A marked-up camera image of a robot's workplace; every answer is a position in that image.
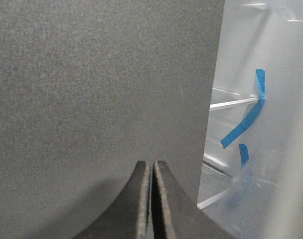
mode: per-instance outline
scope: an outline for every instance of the blue tape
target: blue tape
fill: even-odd
[[[229,134],[227,134],[220,142],[223,148],[228,147],[236,138],[238,138],[244,131],[246,131],[253,122],[257,119],[262,106],[265,103],[265,71],[263,69],[256,69],[256,84],[258,88],[258,102],[245,116],[245,118],[238,124]]]
[[[241,168],[243,168],[249,160],[248,147],[244,143],[241,143],[239,144],[239,150],[240,150]]]

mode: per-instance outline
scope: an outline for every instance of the gray refrigerator door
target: gray refrigerator door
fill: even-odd
[[[0,239],[67,239],[139,160],[196,203],[223,0],[0,1]]]

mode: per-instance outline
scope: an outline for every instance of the blue painter's tape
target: blue painter's tape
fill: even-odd
[[[243,168],[249,160],[248,147],[244,143],[241,143],[239,144],[239,150],[241,158],[241,168]]]
[[[263,69],[256,69],[256,84],[258,88],[258,102],[245,116],[245,118],[238,124],[229,134],[227,134],[220,142],[223,148],[228,147],[236,138],[238,138],[244,131],[246,131],[253,122],[257,119],[262,106],[265,103],[265,71]]]

